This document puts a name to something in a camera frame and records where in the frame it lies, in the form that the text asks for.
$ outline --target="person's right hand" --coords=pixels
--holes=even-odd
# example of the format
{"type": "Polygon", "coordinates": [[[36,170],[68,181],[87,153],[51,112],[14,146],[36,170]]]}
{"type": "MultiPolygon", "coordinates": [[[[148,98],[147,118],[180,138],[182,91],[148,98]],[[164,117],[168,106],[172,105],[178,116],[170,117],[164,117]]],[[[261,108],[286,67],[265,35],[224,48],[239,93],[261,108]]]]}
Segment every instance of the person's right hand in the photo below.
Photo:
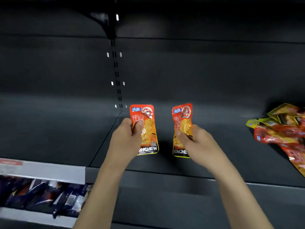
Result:
{"type": "Polygon", "coordinates": [[[189,156],[199,165],[207,168],[211,173],[225,165],[228,158],[211,134],[198,125],[193,126],[193,141],[189,137],[176,130],[179,141],[183,144],[189,156]]]}

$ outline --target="forearm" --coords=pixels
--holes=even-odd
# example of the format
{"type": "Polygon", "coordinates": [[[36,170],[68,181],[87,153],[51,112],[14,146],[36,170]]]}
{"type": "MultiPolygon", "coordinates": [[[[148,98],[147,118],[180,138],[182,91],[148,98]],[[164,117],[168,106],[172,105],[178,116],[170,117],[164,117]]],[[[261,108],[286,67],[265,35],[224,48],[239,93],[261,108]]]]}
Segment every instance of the forearm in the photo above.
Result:
{"type": "Polygon", "coordinates": [[[90,196],[74,229],[110,228],[123,169],[101,166],[90,196]]]}
{"type": "Polygon", "coordinates": [[[232,229],[272,229],[268,218],[232,163],[227,160],[214,172],[232,229]]]}

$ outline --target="blue brand logo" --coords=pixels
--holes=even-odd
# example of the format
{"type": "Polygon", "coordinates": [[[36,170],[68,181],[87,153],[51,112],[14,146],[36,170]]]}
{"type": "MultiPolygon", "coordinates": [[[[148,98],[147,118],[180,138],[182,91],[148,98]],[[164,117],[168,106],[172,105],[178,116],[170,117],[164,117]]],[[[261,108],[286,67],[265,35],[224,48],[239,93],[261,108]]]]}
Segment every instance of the blue brand logo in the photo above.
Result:
{"type": "Polygon", "coordinates": [[[139,112],[139,111],[141,111],[141,108],[132,108],[132,111],[133,112],[139,112]]]}
{"type": "Polygon", "coordinates": [[[177,108],[173,110],[173,113],[178,113],[178,112],[181,112],[181,108],[177,108]]]}

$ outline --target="store shelving unit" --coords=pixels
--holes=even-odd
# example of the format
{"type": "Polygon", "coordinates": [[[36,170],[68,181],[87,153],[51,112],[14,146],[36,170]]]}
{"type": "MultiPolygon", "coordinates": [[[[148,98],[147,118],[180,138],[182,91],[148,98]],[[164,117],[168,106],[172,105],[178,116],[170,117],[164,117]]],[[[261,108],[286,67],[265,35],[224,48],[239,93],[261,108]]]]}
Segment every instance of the store shelving unit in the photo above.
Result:
{"type": "MultiPolygon", "coordinates": [[[[304,104],[303,4],[196,1],[1,2],[0,161],[22,163],[2,170],[93,183],[129,106],[153,104],[160,151],[127,167],[112,227],[229,228],[213,176],[171,153],[171,108],[191,102],[274,227],[303,228],[305,179],[245,126],[278,103],[304,104]]],[[[75,222],[8,208],[0,218],[75,222]]]]}

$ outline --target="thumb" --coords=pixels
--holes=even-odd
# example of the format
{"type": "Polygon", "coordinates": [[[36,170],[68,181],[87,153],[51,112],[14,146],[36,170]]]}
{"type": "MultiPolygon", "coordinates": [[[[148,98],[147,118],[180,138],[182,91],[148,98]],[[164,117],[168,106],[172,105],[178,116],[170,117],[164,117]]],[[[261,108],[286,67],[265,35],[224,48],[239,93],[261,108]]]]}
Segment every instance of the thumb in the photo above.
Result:
{"type": "Polygon", "coordinates": [[[186,150],[187,147],[189,147],[192,143],[194,143],[191,139],[189,139],[189,137],[185,133],[176,130],[176,135],[186,150]]]}
{"type": "Polygon", "coordinates": [[[134,128],[134,131],[133,131],[133,134],[132,134],[134,137],[141,138],[143,125],[144,125],[144,120],[143,119],[140,119],[138,121],[138,123],[135,124],[135,128],[134,128]]]}

